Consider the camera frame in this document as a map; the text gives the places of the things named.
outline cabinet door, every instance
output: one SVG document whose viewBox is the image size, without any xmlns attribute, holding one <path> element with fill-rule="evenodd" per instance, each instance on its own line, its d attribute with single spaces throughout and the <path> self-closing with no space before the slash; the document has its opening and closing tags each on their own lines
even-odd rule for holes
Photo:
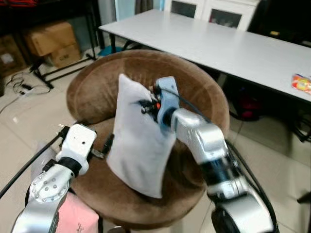
<svg viewBox="0 0 311 233">
<path fill-rule="evenodd" d="M 232 1 L 207 0 L 202 19 L 211 23 L 246 31 L 256 6 Z"/>
<path fill-rule="evenodd" d="M 191 18 L 201 18 L 204 0 L 166 0 L 165 11 Z"/>
</svg>

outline red object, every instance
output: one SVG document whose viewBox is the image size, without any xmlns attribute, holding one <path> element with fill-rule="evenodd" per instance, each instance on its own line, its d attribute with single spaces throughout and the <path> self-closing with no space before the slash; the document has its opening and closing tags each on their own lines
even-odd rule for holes
<svg viewBox="0 0 311 233">
<path fill-rule="evenodd" d="M 0 6 L 34 7 L 38 0 L 0 0 Z"/>
</svg>

